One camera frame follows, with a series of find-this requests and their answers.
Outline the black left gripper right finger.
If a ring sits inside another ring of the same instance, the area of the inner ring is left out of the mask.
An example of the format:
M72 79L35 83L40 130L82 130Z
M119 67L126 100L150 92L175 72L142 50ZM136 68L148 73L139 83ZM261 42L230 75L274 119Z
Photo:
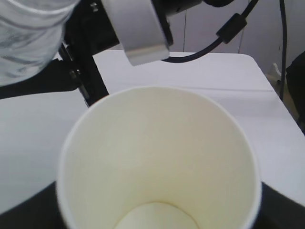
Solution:
M305 207L262 184L262 202L254 229L303 229Z

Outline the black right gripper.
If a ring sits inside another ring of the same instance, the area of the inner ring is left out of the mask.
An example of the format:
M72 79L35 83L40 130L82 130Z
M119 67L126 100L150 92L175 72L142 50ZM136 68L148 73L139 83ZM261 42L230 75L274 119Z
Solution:
M64 61L51 61L39 74L0 88L0 98L79 90L88 106L107 96L94 55L119 44L100 0L81 0L65 23L59 49Z

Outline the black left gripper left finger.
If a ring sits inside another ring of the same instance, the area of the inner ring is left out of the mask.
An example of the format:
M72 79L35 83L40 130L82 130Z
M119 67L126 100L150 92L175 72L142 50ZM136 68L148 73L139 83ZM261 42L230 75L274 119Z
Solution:
M0 215L2 229L64 229L56 199L56 183Z

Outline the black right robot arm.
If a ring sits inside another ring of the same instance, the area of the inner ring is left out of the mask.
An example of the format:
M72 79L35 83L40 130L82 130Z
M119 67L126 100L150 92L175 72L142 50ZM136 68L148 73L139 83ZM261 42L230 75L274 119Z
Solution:
M132 65L169 58L168 16L197 0L3 0L0 97L79 89L108 94L93 56L118 44Z

